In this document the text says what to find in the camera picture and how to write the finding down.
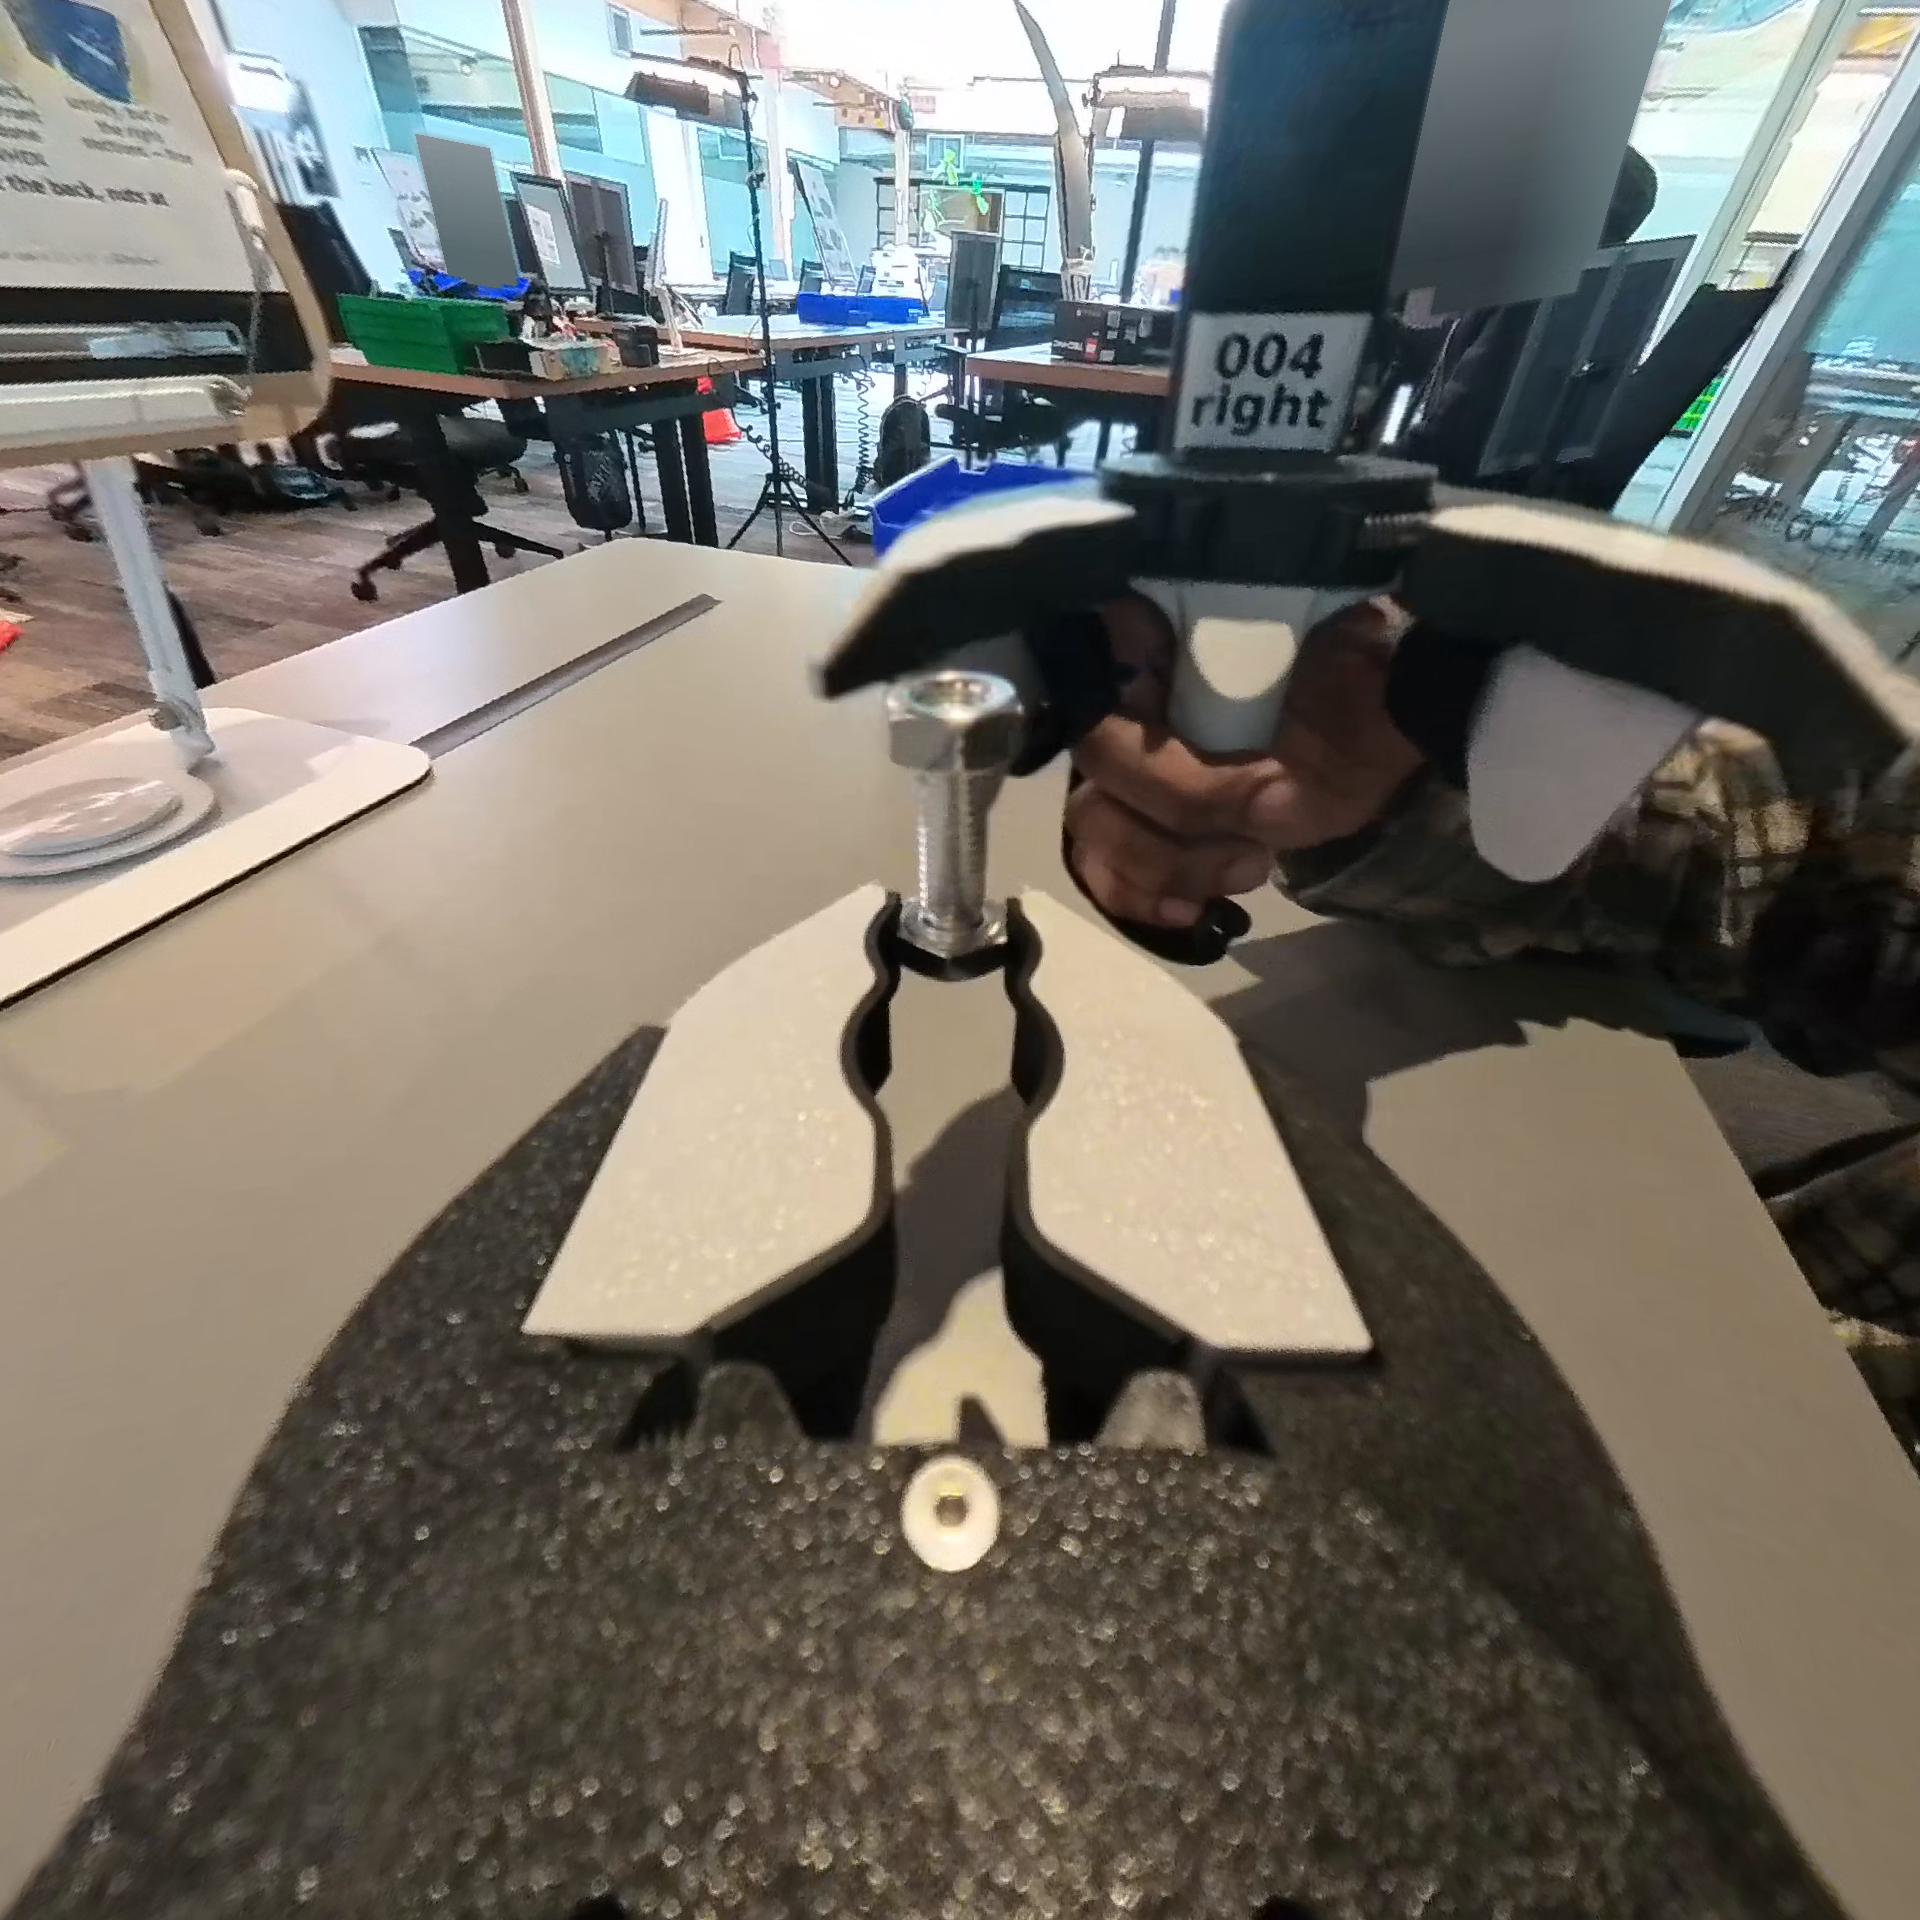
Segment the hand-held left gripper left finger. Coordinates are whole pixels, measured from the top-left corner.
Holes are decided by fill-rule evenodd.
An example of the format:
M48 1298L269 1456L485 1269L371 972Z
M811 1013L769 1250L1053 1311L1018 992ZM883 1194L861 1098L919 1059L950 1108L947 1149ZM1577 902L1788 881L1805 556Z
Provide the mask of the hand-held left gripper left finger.
M528 1339L693 1352L772 1333L892 1214L898 897L874 881L708 975L645 1082L524 1318Z

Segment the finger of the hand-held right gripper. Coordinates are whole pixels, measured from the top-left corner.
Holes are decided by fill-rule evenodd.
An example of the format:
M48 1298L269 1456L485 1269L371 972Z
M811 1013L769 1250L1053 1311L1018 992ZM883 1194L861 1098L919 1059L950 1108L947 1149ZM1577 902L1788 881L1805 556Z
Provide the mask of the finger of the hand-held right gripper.
M1548 881L1701 723L1756 733L1797 801L1916 748L1916 686L1802 582L1727 550L1518 504L1426 519L1400 570L1400 733L1476 856Z
M1138 542L1141 511L1114 498L986 498L939 514L868 569L819 659L819 695L839 701L1094 610L1129 585Z

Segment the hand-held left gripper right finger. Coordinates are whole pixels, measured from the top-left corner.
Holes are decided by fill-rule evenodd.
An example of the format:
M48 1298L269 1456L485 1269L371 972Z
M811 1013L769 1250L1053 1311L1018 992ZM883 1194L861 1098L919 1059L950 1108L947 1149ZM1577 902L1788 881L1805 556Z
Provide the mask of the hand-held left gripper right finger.
M1049 1364L1340 1364L1371 1333L1233 1029L1073 905L1011 905L1011 1316Z

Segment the large blue plastic bin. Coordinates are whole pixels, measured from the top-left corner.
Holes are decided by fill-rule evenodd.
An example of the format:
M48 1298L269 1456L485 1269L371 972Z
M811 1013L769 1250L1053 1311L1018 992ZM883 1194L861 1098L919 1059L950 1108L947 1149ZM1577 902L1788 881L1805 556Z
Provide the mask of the large blue plastic bin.
M986 462L967 467L958 455L940 455L874 492L868 511L873 550L874 557L884 557L910 528L989 499L1062 489L1089 492L1091 486L1091 467L1049 467L1028 462Z

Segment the silver hex nut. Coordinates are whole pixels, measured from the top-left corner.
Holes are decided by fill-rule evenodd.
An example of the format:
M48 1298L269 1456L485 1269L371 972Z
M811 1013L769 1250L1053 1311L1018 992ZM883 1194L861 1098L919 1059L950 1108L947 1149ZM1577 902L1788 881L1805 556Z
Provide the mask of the silver hex nut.
M932 671L883 699L888 758L910 774L1005 774L1021 748L1018 689L982 671Z

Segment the silver hex bolt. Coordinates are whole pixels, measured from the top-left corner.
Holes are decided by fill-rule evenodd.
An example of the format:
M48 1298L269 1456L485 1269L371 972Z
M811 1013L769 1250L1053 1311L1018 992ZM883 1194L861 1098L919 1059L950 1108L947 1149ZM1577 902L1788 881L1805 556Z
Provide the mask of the silver hex bolt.
M898 940L928 968L993 962L1005 905L989 896L989 815L1011 762L909 771L916 808L916 889L901 902Z

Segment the person's right forearm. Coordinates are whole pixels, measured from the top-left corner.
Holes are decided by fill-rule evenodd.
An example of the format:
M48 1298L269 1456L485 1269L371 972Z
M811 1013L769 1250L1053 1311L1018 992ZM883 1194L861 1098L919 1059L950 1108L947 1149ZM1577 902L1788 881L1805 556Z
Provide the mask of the person's right forearm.
M1282 856L1276 886L1443 968L1556 955L1659 972L1814 1074L1916 1090L1913 748L1878 779L1793 801L1760 734L1708 723L1548 881L1480 858L1468 796L1417 774L1383 822Z

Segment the person's right hand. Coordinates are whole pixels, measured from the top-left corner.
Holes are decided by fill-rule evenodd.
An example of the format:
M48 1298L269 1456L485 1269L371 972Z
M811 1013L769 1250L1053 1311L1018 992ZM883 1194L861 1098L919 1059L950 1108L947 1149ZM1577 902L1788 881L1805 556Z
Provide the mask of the person's right hand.
M1076 748L1065 862L1114 920L1192 929L1209 902L1266 886L1276 858L1371 831L1423 771L1385 704L1408 631L1396 599L1314 626L1272 741L1227 758L1199 755L1166 723L1166 615L1129 593L1108 601L1101 624L1129 683L1124 709Z

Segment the wooden desk with black legs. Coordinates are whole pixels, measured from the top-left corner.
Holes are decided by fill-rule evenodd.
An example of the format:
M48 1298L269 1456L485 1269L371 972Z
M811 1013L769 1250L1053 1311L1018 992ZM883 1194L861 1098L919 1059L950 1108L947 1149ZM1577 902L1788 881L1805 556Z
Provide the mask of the wooden desk with black legs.
M756 332L759 326L748 318L695 319L675 339L661 343L661 363L684 351L759 356ZM880 416L909 395L916 373L934 369L947 332L939 323L812 330L793 312L778 312L772 318L772 336L778 351L782 455L803 486L807 511L849 556L847 532L859 519L866 498L880 489ZM769 516L742 540L734 536L769 479L760 369L742 380L737 397L725 409L734 412L744 439L734 449L708 449L719 540L725 550L773 551ZM633 492L640 492L648 462L656 463L656 442L645 428L623 432L621 442L633 471ZM829 557L793 519L787 519L785 551Z
M1091 471L1160 443L1171 369L1054 356L1049 347L967 351L940 409L967 467Z
M332 352L331 409L397 417L422 455L422 498L441 536L457 593L491 587L488 556L506 556L506 532L485 519L477 479L449 443L449 417L480 402L526 442L552 449L590 435L649 432L668 511L668 540L719 546L707 416L737 397L756 352L684 351L656 365L618 365L583 380L457 375L353 363Z

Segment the black box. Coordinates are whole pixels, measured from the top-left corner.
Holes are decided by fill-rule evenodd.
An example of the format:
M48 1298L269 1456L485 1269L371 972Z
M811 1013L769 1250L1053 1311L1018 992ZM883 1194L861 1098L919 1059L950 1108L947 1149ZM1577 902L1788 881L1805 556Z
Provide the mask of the black box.
M1060 300L1053 356L1073 365L1171 369L1180 319L1177 305Z

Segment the black tripod light stand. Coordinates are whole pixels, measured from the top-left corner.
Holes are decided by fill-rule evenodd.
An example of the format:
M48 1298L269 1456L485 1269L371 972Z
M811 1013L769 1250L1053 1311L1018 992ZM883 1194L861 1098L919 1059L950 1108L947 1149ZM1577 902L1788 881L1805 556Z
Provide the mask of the black tripod light stand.
M787 519L812 536L827 550L827 556L839 565L854 557L844 546L819 527L819 519L803 504L803 486L787 471L782 455L782 402L778 402L778 351L772 336L772 289L769 289L769 237L760 222L760 183L765 171L756 157L756 82L742 65L708 63L708 60L656 60L656 57L633 57L633 74L628 82L628 97L648 109L670 109L675 118L688 125L716 125L721 132L734 127L744 149L744 188L748 188L748 222L756 243L756 326L750 336L760 359L760 416L769 428L769 479L748 519L737 527L737 540L760 519L772 519L773 551L785 556L785 532Z

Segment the white metal stand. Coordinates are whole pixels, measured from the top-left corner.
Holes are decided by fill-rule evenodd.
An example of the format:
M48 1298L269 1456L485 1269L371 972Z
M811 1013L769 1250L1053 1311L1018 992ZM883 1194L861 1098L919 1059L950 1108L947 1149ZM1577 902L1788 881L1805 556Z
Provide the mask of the white metal stand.
M255 385L230 323L3 326L3 463L111 450L82 475L155 691L145 714L3 766L3 1001L433 774L415 743L202 699L132 450L230 439Z

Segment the green plastic bin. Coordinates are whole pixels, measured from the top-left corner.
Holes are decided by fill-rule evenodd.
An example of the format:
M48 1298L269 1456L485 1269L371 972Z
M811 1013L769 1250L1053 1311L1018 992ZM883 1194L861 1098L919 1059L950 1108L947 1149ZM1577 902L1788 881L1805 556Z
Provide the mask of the green plastic bin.
M516 336L511 311L497 300L340 294L332 308L346 347L365 365L398 373L471 375L485 347Z

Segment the person's plaid shirt torso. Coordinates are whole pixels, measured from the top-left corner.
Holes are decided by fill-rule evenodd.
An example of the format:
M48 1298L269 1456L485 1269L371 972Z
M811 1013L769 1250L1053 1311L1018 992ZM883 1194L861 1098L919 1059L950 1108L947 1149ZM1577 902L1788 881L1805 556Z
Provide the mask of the person's plaid shirt torso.
M1883 1423L1916 1464L1916 1127L1775 1164L1756 1191Z

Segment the wooden board with instruction sheet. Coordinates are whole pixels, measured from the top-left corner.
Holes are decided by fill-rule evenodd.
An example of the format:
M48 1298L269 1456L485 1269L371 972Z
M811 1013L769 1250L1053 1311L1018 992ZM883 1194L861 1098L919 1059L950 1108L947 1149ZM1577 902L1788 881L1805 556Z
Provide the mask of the wooden board with instruction sheet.
M3 2L3 467L289 442L324 308L186 2Z

